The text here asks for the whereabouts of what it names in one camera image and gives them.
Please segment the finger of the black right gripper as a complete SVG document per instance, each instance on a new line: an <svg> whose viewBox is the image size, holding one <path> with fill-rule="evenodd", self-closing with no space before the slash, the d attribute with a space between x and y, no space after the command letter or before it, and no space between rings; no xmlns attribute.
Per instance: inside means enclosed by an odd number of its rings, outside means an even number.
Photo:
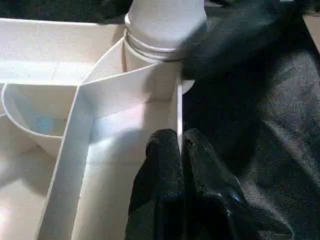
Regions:
<svg viewBox="0 0 320 240"><path fill-rule="evenodd" d="M209 78L252 58L278 39L300 11L298 0L241 0L206 31L189 38L182 64L187 80Z"/></svg>

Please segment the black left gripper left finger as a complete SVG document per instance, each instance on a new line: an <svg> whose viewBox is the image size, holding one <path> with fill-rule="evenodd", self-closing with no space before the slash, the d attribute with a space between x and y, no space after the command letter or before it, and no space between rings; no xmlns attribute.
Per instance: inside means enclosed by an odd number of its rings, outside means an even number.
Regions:
<svg viewBox="0 0 320 240"><path fill-rule="evenodd" d="M185 183L176 132L154 132L132 185L126 238L181 240L185 223Z"/></svg>

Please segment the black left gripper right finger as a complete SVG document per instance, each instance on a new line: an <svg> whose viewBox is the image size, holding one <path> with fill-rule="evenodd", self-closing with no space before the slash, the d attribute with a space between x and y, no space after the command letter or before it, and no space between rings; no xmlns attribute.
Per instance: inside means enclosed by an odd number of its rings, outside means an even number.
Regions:
<svg viewBox="0 0 320 240"><path fill-rule="evenodd" d="M197 129L183 135L187 237L252 240L254 217L236 176Z"/></svg>

